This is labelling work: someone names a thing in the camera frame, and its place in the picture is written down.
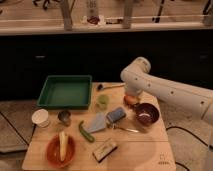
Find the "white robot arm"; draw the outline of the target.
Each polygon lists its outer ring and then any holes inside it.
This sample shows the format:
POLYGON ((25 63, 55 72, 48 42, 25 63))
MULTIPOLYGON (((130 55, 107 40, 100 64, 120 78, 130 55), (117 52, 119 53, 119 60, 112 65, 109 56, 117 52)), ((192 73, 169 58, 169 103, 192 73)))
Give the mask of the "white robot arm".
POLYGON ((120 74, 125 93, 138 96, 145 91, 157 98, 176 104, 196 114, 213 127, 213 90, 170 81, 149 74, 150 62, 137 57, 120 74))

